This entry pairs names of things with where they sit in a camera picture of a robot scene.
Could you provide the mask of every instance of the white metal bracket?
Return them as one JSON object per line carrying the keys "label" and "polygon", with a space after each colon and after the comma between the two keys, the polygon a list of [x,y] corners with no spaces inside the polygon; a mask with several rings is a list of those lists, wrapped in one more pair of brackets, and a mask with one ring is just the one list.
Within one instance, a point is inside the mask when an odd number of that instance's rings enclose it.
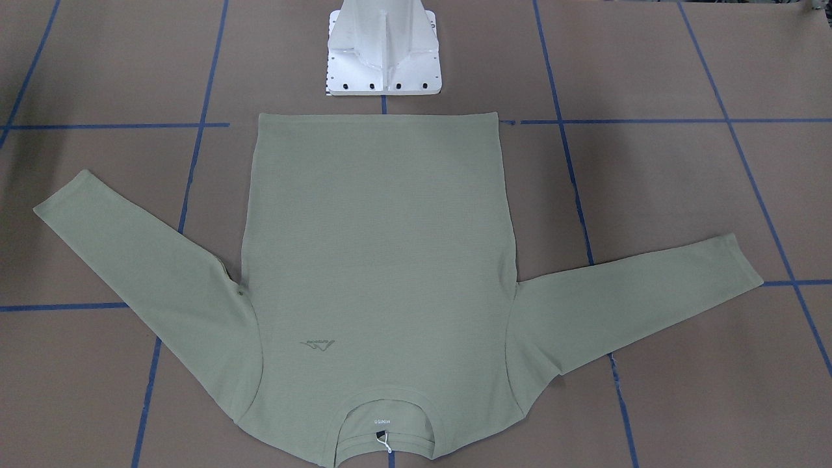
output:
{"label": "white metal bracket", "polygon": [[344,0],[329,15],[326,92],[436,94],[442,89],[436,15],[421,0]]}

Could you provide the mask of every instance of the printed logo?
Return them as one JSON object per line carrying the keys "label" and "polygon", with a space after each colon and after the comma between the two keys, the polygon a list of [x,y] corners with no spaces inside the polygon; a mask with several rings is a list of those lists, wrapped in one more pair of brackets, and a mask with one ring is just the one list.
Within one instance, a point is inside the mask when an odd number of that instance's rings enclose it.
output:
{"label": "printed logo", "polygon": [[314,350],[321,350],[321,351],[326,351],[327,348],[332,346],[333,343],[335,343],[335,340],[314,340],[314,341],[313,340],[307,340],[307,341],[301,341],[300,342],[301,345],[307,345],[308,347],[310,347]]}

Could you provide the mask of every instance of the neckline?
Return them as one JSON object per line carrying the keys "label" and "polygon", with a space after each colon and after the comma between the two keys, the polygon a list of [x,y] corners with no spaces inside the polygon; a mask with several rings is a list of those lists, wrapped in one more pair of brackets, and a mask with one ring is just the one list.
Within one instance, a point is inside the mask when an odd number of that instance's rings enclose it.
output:
{"label": "neckline", "polygon": [[341,427],[347,419],[347,415],[352,410],[365,403],[378,400],[406,401],[418,406],[422,411],[424,411],[424,414],[428,417],[428,420],[433,427],[433,453],[430,455],[430,458],[433,459],[438,454],[445,453],[448,439],[445,437],[444,425],[433,405],[433,402],[431,402],[427,396],[422,394],[420,391],[400,386],[376,386],[365,389],[359,393],[355,393],[340,403],[337,411],[332,417],[331,422],[329,423],[329,429],[327,430],[324,442],[324,451],[321,454],[322,460],[319,465],[327,468],[335,468],[339,448],[339,433],[341,432]]}

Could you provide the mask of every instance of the seam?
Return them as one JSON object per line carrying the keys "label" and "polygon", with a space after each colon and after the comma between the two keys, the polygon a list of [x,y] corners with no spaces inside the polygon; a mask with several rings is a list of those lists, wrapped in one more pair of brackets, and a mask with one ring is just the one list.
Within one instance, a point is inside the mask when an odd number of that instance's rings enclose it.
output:
{"label": "seam", "polygon": [[506,320],[506,331],[503,336],[503,364],[506,369],[506,380],[508,381],[508,389],[512,392],[514,404],[520,410],[523,417],[526,417],[527,412],[520,406],[517,395],[514,393],[514,384],[512,384],[512,377],[508,374],[508,328],[512,324],[512,316],[514,313],[514,304],[517,303],[518,292],[520,290],[520,283],[514,282],[514,297],[512,297],[512,305],[508,308],[508,319]]}

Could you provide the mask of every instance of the shirt sleeve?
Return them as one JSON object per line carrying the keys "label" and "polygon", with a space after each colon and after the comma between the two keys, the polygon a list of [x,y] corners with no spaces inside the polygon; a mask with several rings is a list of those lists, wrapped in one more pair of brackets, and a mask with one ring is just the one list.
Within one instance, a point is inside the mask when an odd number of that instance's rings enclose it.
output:
{"label": "shirt sleeve", "polygon": [[220,260],[82,171],[34,211],[237,421],[263,359],[255,312]]}
{"label": "shirt sleeve", "polygon": [[528,412],[549,381],[762,284],[733,234],[518,283],[506,361]]}

